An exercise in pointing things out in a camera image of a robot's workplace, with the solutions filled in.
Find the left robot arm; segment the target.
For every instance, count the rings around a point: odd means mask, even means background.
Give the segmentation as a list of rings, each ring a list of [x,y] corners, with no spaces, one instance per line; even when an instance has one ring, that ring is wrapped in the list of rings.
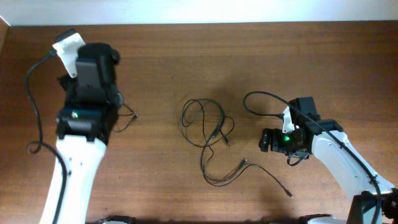
[[[77,50],[77,76],[63,76],[66,92],[56,121],[55,167],[41,223],[84,223],[96,171],[124,98],[116,84],[119,52],[104,43]]]

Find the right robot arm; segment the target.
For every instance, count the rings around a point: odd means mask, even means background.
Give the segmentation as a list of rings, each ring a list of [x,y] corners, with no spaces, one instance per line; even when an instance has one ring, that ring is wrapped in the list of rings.
[[[314,156],[332,174],[351,202],[345,223],[397,223],[397,187],[379,175],[353,147],[334,119],[321,119],[312,97],[287,102],[282,128],[266,128],[259,147],[299,162]]]

